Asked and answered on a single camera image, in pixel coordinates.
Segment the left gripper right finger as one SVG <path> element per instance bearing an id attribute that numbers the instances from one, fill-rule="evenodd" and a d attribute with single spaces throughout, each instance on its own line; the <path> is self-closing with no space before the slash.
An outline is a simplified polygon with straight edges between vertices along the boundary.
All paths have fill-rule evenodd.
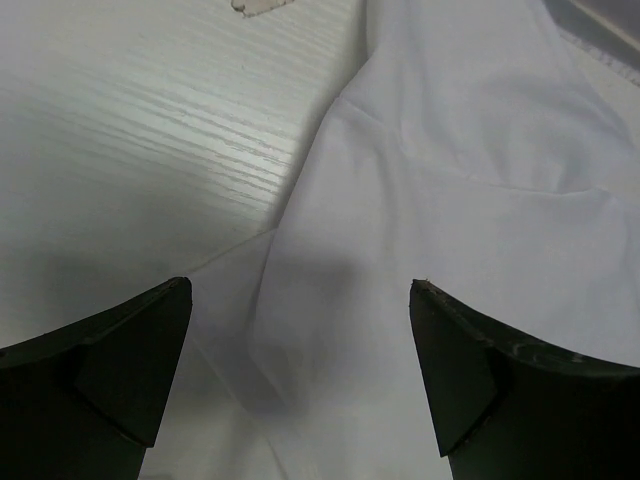
<path id="1" fill-rule="evenodd" d="M 635 479 L 639 371 L 555 346 L 426 280 L 410 321 L 439 453 L 456 479 Z"/>

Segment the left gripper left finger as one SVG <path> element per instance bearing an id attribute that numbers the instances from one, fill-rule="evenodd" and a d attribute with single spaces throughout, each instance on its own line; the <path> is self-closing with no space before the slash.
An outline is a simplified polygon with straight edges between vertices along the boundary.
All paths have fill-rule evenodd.
<path id="1" fill-rule="evenodd" d="M 172 278 L 1 351 L 4 479 L 135 479 L 156 442 L 192 311 Z"/>

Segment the white t shirt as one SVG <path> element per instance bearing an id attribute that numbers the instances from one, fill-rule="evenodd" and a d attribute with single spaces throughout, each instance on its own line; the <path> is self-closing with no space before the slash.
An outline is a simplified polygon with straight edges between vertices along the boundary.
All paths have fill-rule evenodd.
<path id="1" fill-rule="evenodd" d="M 367 50 L 278 226 L 191 274 L 143 478 L 448 478 L 416 279 L 638 364 L 639 152 L 544 4 L 371 1 Z"/>

